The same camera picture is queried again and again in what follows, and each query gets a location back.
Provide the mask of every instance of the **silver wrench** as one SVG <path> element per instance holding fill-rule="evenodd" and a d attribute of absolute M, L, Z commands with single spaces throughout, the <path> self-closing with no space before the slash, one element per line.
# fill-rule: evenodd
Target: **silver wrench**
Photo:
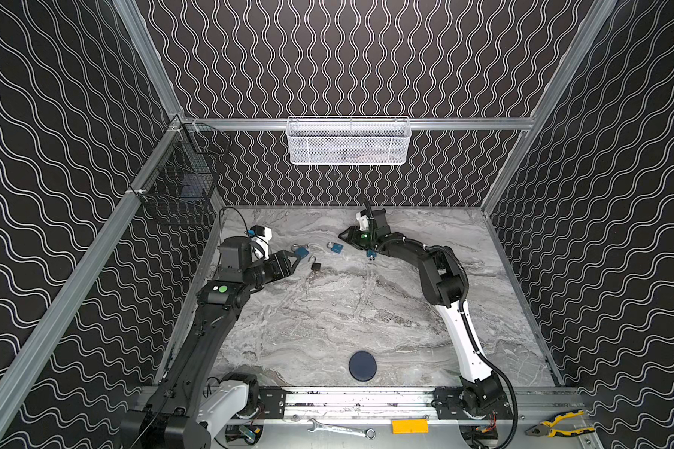
<path fill-rule="evenodd" d="M 310 419 L 310 421 L 312 422 L 312 428 L 307 429 L 310 432 L 317 432 L 318 430 L 324 430 L 326 432 L 345 433 L 346 435 L 356 435 L 360 437 L 365 437 L 368 440 L 373 440 L 374 437 L 377 435 L 374 429 L 362 430 L 362 429 L 353 429 L 351 427 L 342 427 L 340 425 L 323 424 L 321 422 L 318 422 L 316 419 Z"/>

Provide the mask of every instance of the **yellow rectangular object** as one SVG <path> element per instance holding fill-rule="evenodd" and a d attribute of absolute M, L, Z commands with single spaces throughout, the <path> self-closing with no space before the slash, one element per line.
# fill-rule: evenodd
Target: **yellow rectangular object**
<path fill-rule="evenodd" d="M 397 419 L 392 421 L 392 433 L 429 433 L 426 419 Z"/>

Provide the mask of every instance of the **white mesh basket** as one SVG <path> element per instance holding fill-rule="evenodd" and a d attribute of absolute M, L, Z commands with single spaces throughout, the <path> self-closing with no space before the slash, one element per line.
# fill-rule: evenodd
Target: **white mesh basket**
<path fill-rule="evenodd" d="M 296 165 L 402 165 L 412 130 L 407 117 L 289 117 Z"/>

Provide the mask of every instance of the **wallpaper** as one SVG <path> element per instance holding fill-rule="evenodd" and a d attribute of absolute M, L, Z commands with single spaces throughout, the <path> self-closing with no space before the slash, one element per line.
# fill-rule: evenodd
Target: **wallpaper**
<path fill-rule="evenodd" d="M 622 0 L 494 213 L 606 448 L 674 448 L 674 1 Z"/>
<path fill-rule="evenodd" d="M 1 448 L 121 446 L 122 417 L 154 380 L 211 229 L 145 217 L 126 230 Z"/>
<path fill-rule="evenodd" d="M 227 150 L 207 148 L 224 151 L 217 189 L 227 204 L 357 205 L 366 193 L 377 205 L 479 206 L 518 135 L 415 131 L 404 165 L 293 165 L 283 132 L 239 132 Z"/>
<path fill-rule="evenodd" d="M 191 117 L 526 117 L 591 1 L 137 3 Z"/>
<path fill-rule="evenodd" d="M 0 1 L 0 377 L 168 119 L 110 0 Z"/>

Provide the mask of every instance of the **pliers handle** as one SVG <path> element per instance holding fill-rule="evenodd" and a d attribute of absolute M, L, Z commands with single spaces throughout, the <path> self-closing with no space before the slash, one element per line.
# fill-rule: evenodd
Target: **pliers handle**
<path fill-rule="evenodd" d="M 584 414 L 583 409 L 571 410 L 570 412 L 560 413 L 554 418 L 546 421 L 542 421 L 531 429 L 527 430 L 527 435 L 533 437 L 575 437 L 584 435 L 585 433 L 595 432 L 595 429 L 592 426 L 582 427 L 581 429 L 574 430 L 559 430 L 555 429 L 554 426 L 567 418 L 573 418 L 575 416 L 581 416 Z"/>

